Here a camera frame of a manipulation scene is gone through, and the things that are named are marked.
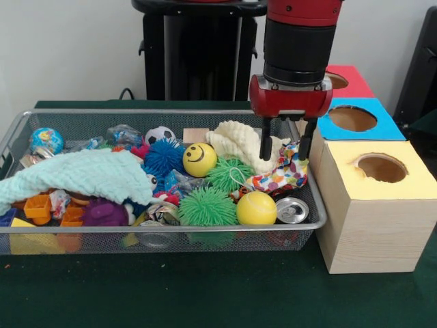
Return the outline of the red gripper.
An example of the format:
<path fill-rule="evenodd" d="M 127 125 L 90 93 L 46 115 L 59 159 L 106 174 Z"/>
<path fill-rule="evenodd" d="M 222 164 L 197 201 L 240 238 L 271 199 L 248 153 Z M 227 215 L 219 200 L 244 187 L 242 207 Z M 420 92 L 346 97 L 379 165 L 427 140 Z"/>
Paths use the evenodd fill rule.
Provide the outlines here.
<path fill-rule="evenodd" d="M 308 158 L 316 118 L 322 117 L 330 107 L 333 83 L 328 75 L 316 85 L 291 86 L 273 83 L 262 75 L 254 75 L 249 83 L 249 99 L 256 116 L 263 118 L 259 158 L 269 161 L 272 151 L 270 136 L 271 118 L 298 116 L 300 124 L 299 160 Z"/>

